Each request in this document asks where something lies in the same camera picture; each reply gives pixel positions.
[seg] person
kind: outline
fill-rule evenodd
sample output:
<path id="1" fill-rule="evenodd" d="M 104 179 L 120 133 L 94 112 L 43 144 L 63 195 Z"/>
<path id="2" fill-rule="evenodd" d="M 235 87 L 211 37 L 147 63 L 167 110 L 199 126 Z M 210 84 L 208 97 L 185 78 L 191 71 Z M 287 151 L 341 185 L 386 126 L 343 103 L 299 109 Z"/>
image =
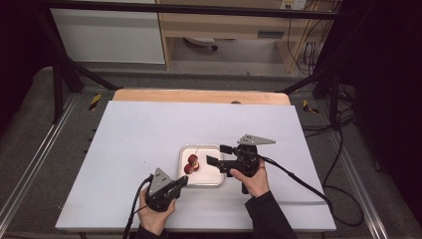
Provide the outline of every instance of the person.
<path id="1" fill-rule="evenodd" d="M 232 168 L 230 173 L 243 182 L 252 196 L 246 203 L 246 209 L 252 219 L 254 238 L 256 239 L 294 239 L 298 238 L 285 214 L 274 198 L 268 183 L 265 161 L 260 159 L 260 166 L 253 177 L 247 177 L 242 172 Z M 139 193 L 139 205 L 145 203 L 145 189 Z M 158 239 L 168 237 L 164 229 L 167 218 L 175 211 L 175 199 L 171 201 L 168 210 L 156 212 L 148 207 L 137 212 L 140 225 L 136 238 Z"/>

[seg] aluminum rail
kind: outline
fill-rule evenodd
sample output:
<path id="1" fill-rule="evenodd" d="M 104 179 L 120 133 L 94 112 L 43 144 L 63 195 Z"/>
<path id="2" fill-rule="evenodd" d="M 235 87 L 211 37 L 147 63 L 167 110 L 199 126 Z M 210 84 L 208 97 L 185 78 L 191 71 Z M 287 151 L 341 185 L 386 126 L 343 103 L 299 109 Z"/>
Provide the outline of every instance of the aluminum rail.
<path id="1" fill-rule="evenodd" d="M 269 18 L 292 19 L 322 19 L 322 20 L 354 20 L 357 15 L 351 13 L 314 12 L 300 10 L 278 10 L 263 8 L 239 8 L 196 5 L 146 4 L 146 3 L 116 3 L 92 1 L 55 1 L 39 0 L 37 3 L 48 8 L 96 10 L 117 12 L 152 12 L 152 13 L 179 13 L 203 15 L 228 15 Z"/>
<path id="2" fill-rule="evenodd" d="M 13 190 L 7 202 L 1 209 L 0 211 L 0 238 L 2 238 L 3 234 L 6 232 L 6 229 L 9 226 L 10 222 L 12 221 L 13 216 L 15 215 L 21 202 L 25 198 L 26 193 L 31 187 L 31 184 L 34 181 L 35 176 L 40 170 L 56 138 L 58 137 L 60 131 L 65 125 L 65 122 L 72 111 L 73 105 L 77 97 L 78 97 L 78 94 L 72 94 L 68 98 L 65 104 L 65 110 L 62 117 L 59 119 L 57 123 L 51 126 L 49 132 L 47 133 L 46 137 L 44 138 L 43 142 L 41 143 L 40 147 L 38 148 L 31 162 L 29 163 L 27 169 L 23 173 L 21 179 L 19 180 L 18 184 L 15 186 L 15 189 Z"/>

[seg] red food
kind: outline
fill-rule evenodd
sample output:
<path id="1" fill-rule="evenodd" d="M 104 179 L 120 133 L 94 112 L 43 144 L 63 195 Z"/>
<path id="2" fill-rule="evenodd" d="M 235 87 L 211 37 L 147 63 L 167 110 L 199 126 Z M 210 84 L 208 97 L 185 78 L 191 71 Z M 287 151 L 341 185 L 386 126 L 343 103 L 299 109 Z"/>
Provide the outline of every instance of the red food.
<path id="1" fill-rule="evenodd" d="M 193 165 L 193 163 L 195 163 L 196 161 L 198 161 L 198 156 L 195 154 L 190 154 L 189 158 L 187 159 L 187 161 Z"/>
<path id="2" fill-rule="evenodd" d="M 186 164 L 184 167 L 184 172 L 186 174 L 191 174 L 193 171 L 195 170 L 195 168 L 193 168 L 193 166 L 191 164 Z"/>
<path id="3" fill-rule="evenodd" d="M 199 162 L 198 161 L 194 162 L 192 166 L 193 166 L 193 170 L 197 171 L 199 169 Z"/>

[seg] handheld controller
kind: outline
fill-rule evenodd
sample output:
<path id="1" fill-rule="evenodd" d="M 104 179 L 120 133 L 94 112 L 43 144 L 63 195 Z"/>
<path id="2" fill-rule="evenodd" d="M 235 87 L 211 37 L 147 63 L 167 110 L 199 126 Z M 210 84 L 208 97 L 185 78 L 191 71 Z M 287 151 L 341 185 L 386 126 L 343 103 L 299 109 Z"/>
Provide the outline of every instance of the handheld controller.
<path id="1" fill-rule="evenodd" d="M 187 185 L 187 181 L 187 175 L 174 181 L 157 167 L 146 192 L 146 204 L 154 211 L 166 211 L 171 201 L 180 197 L 180 191 Z"/>
<path id="2" fill-rule="evenodd" d="M 220 145 L 220 151 L 226 154 L 234 154 L 237 156 L 236 160 L 218 160 L 213 156 L 207 155 L 207 163 L 220 169 L 221 173 L 226 173 L 228 177 L 233 175 L 230 173 L 231 168 L 235 168 L 245 174 L 245 176 L 252 177 L 258 170 L 260 165 L 260 158 L 258 156 L 257 145 L 275 143 L 274 140 L 257 137 L 245 134 L 238 140 L 239 145 L 231 147 L 228 145 Z M 248 189 L 242 183 L 242 192 L 248 194 Z"/>

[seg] white plate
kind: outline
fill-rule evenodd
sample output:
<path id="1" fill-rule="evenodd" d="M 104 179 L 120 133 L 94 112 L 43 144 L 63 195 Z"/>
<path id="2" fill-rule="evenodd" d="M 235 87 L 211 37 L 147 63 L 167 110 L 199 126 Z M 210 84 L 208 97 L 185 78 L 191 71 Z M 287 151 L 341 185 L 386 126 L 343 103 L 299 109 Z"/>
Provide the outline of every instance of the white plate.
<path id="1" fill-rule="evenodd" d="M 180 149 L 178 178 L 186 174 L 184 166 L 188 163 L 190 154 L 198 156 L 199 168 L 188 174 L 189 180 L 186 187 L 218 187 L 224 181 L 225 174 L 207 163 L 207 155 L 223 160 L 220 146 L 211 144 L 189 144 Z"/>

